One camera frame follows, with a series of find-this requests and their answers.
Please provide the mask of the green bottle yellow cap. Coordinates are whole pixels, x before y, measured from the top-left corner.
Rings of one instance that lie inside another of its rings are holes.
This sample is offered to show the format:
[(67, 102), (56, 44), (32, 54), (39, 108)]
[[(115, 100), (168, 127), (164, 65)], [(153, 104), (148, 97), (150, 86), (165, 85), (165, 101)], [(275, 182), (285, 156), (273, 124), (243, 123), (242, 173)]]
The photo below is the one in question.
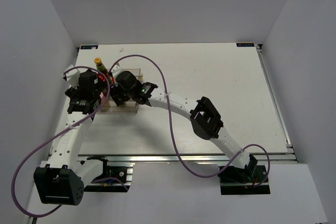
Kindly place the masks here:
[(107, 78), (109, 77), (108, 75), (108, 70), (107, 68), (105, 67), (105, 65), (102, 63), (102, 60), (101, 58), (99, 57), (96, 57), (94, 59), (94, 63), (96, 65), (96, 69), (101, 72), (102, 75), (106, 76)]

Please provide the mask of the pink cap white bottle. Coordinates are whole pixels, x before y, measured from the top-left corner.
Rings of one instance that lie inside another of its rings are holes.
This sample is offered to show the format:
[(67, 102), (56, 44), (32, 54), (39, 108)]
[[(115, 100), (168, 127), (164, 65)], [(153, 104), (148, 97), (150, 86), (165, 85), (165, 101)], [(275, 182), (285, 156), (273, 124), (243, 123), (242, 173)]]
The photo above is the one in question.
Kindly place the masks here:
[(107, 100), (107, 101), (104, 103), (104, 101), (106, 100), (106, 96), (105, 96), (103, 93), (100, 94), (100, 98), (101, 98), (101, 103), (100, 103), (100, 104), (103, 104), (103, 106), (106, 106), (106, 107), (110, 107), (110, 102), (109, 102), (109, 100)]

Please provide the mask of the red lid sauce jar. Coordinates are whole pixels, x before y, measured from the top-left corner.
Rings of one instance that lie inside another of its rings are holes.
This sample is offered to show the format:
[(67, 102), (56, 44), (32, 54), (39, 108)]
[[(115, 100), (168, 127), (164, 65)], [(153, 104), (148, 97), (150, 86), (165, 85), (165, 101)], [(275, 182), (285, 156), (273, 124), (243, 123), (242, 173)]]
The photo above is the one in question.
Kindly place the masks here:
[(106, 74), (98, 74), (98, 77), (104, 81), (105, 83), (111, 83), (111, 78), (109, 75), (106, 75)]

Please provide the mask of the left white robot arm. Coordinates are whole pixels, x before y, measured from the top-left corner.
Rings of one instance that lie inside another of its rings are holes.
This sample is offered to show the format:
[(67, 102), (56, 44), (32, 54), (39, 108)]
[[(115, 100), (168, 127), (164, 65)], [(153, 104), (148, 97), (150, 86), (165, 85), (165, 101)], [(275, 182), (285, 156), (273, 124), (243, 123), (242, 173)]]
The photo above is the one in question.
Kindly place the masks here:
[(80, 72), (70, 65), (62, 77), (70, 84), (65, 92), (70, 99), (65, 132), (46, 164), (35, 169), (34, 182), (43, 204), (76, 206), (94, 178), (104, 182), (111, 175), (111, 168), (103, 163), (77, 160), (94, 115), (102, 107), (101, 92), (108, 85), (93, 68)]

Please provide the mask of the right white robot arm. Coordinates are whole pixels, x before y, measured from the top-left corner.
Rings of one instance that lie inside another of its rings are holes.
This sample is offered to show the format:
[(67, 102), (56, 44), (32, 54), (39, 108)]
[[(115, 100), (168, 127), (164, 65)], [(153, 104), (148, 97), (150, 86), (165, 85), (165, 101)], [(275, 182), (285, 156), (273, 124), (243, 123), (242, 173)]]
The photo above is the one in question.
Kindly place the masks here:
[(117, 105), (132, 99), (139, 105), (170, 109), (191, 122), (196, 136), (212, 142), (232, 161), (228, 169), (239, 182), (249, 182), (255, 177), (258, 161), (232, 138), (209, 98), (193, 100), (167, 94), (156, 84), (141, 82), (127, 70), (112, 70), (111, 73), (115, 84), (112, 98)]

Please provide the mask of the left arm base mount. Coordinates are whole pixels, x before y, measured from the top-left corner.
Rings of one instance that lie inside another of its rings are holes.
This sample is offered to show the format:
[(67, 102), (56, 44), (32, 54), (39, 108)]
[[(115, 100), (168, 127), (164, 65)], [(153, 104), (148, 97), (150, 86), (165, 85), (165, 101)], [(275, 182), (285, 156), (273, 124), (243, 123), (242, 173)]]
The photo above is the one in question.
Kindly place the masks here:
[(112, 162), (107, 156), (89, 156), (77, 161), (76, 170), (85, 192), (126, 193), (131, 184), (131, 166)]

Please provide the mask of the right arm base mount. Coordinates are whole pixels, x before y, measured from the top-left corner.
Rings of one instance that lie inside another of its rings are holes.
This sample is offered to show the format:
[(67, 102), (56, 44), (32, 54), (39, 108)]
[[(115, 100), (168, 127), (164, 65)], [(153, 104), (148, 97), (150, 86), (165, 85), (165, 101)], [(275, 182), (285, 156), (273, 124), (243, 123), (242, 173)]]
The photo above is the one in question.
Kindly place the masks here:
[(268, 178), (260, 186), (257, 186), (265, 178), (266, 171), (264, 165), (257, 165), (254, 174), (248, 177), (240, 173), (238, 168), (229, 166), (225, 171), (217, 175), (220, 182), (221, 195), (269, 195)]

